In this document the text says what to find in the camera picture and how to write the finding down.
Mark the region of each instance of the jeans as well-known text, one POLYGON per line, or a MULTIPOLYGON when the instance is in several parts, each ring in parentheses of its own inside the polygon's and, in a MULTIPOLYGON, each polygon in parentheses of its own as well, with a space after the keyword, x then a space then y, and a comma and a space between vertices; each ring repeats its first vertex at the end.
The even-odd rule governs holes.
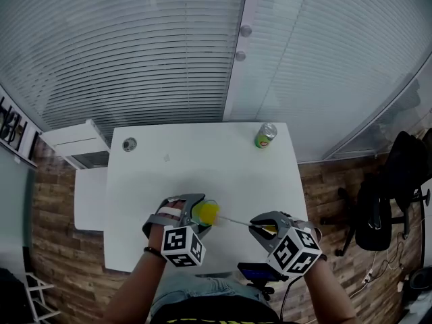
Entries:
POLYGON ((163 279, 157 288, 150 310, 155 313, 166 304, 181 302, 197 296, 243 296, 269 306, 261 291, 255 287, 243 286, 234 279, 197 277, 187 273, 177 273, 163 279))

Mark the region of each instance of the black bracelet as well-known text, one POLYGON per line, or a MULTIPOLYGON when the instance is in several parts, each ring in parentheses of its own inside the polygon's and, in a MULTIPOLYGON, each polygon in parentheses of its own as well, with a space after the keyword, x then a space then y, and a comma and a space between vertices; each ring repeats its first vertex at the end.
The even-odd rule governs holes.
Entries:
POLYGON ((166 260, 165 258, 163 258, 163 255, 156 248, 144 247, 144 252, 150 252, 151 254, 154 254, 155 256, 162 258, 164 261, 166 260))
POLYGON ((327 261, 327 256, 324 253, 321 253, 318 259, 323 259, 323 261, 327 261))

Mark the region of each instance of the cable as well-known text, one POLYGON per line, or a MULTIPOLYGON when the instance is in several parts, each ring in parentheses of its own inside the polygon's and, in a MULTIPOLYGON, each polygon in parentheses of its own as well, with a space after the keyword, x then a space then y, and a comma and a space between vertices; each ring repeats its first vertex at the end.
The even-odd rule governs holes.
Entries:
POLYGON ((419 223, 419 224, 416 224, 416 225, 414 225, 414 226, 412 226, 411 229, 413 230, 414 228, 420 226, 421 223, 426 219, 426 217, 432 217, 432 215, 427 215, 427 216, 423 217, 423 218, 421 219, 420 223, 419 223))
POLYGON ((364 290, 368 284, 369 284, 369 282, 366 282, 366 283, 364 284, 364 286, 363 286, 360 290, 357 290, 357 292, 355 292, 354 294, 352 294, 352 295, 350 296, 350 299, 353 298, 353 297, 354 297, 355 295, 357 295, 358 293, 360 293, 362 290, 364 290))
POLYGON ((288 284, 288 288, 286 288, 285 296, 283 297, 283 301, 282 301, 281 313, 279 315, 279 318, 280 318, 281 321, 284 321, 284 307, 285 307, 286 298, 288 296, 288 292, 290 291, 291 286, 293 284, 295 284, 300 278, 302 278, 302 277, 300 276, 300 277, 297 277, 294 280, 292 280, 291 283, 288 284))
POLYGON ((372 281, 375 281, 376 279, 379 279, 382 275, 384 275, 385 270, 387 270, 387 267, 396 260, 396 257, 398 256, 398 253, 399 253, 399 246, 402 244, 402 251, 401 251, 400 256, 399 256, 399 267, 400 267, 400 265, 401 265, 400 261, 402 260, 402 255, 404 254, 404 248, 405 248, 405 246, 404 246, 404 243, 402 241, 399 241, 399 234, 402 234, 402 233, 398 233, 398 245, 396 246, 396 253, 394 254, 394 257, 391 259, 391 261, 389 261, 388 259, 384 259, 382 261, 381 265, 378 268, 378 276, 371 275, 371 280, 372 281), (383 267, 384 263, 387 263, 387 265, 385 266, 383 272, 381 274, 379 274, 379 270, 381 270, 381 268, 383 267))
MULTIPOLYGON (((388 249, 387 249, 387 260, 389 260, 389 250, 388 249)), ((398 267, 391 267, 390 265, 391 265, 391 263, 388 263, 388 265, 387 265, 390 270, 396 270, 396 269, 398 269, 398 267)))
POLYGON ((371 270, 373 270, 373 266, 375 265, 375 258, 377 258, 377 253, 378 253, 378 251, 375 251, 375 255, 373 256, 373 262, 372 262, 371 270))

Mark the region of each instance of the soda can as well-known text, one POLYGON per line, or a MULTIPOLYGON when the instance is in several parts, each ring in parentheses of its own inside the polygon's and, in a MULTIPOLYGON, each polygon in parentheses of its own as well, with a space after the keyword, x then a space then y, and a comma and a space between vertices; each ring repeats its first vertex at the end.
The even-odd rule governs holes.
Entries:
POLYGON ((267 148, 267 145, 276 137, 277 128, 273 124, 266 122, 261 126, 255 137, 255 145, 261 149, 267 148))

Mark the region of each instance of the floor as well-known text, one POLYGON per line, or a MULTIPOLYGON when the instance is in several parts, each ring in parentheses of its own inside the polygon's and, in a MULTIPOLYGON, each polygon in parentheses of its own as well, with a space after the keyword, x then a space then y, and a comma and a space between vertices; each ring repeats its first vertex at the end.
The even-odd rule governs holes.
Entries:
MULTIPOLYGON (((75 229, 74 169, 60 157, 54 156, 40 140, 36 145, 34 161, 38 171, 32 212, 32 264, 37 276, 56 285, 53 290, 47 290, 47 300, 62 312, 57 321, 90 323, 102 315, 109 299, 127 278, 127 273, 104 267, 103 233, 75 229)), ((381 157, 300 165, 310 220, 318 225, 321 217, 343 214, 344 204, 338 198, 338 188, 346 188, 354 197, 364 175, 375 171, 384 161, 381 157)), ((394 215, 399 215, 397 206, 393 204, 392 207, 394 215)), ((387 268, 379 279, 352 298, 363 323, 392 324, 400 317, 401 294, 397 293, 397 284, 407 273, 419 268, 421 259, 420 207, 414 206, 410 215, 412 231, 404 241, 401 259, 404 270, 397 268, 397 257, 391 265, 395 270, 387 268)), ((329 257, 336 277, 351 296, 362 288, 362 280, 372 266, 375 253, 361 250, 353 242, 345 257, 336 257, 334 250, 343 246, 347 227, 321 228, 324 235, 321 248, 329 257)), ((401 237, 398 233, 402 230, 402 225, 394 226, 388 251, 390 258, 396 252, 397 237, 401 237)), ((378 275, 379 266, 386 258, 386 252, 377 254, 374 275, 378 275)), ((286 283, 274 286, 276 293, 271 305, 278 313, 286 286, 286 283)), ((313 323, 315 316, 311 298, 304 283, 298 282, 291 289, 284 318, 303 324, 313 323)))

